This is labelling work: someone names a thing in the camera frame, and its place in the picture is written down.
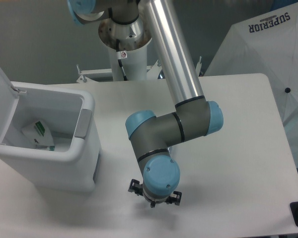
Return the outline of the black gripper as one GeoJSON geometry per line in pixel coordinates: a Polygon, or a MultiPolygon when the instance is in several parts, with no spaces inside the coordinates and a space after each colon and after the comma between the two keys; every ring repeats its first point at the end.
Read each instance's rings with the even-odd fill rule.
{"type": "Polygon", "coordinates": [[[136,179],[131,179],[128,192],[133,192],[137,196],[143,196],[146,201],[150,203],[151,207],[155,207],[157,204],[174,204],[179,206],[181,203],[182,192],[180,191],[173,191],[168,196],[157,196],[154,194],[150,194],[145,187],[136,179]]]}

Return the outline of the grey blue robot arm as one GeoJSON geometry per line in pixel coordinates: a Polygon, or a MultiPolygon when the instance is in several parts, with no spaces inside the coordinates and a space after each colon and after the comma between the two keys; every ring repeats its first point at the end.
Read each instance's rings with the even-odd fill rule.
{"type": "Polygon", "coordinates": [[[180,169],[169,148],[219,131],[223,113],[207,101],[170,0],[70,0],[73,21],[78,25],[100,22],[99,37],[112,51],[112,75],[129,81],[140,60],[128,64],[131,53],[154,41],[158,58],[174,102],[175,111],[156,116],[145,110],[133,113],[125,127],[143,181],[131,180],[128,191],[142,196],[151,207],[179,205],[176,188],[180,169]]]}

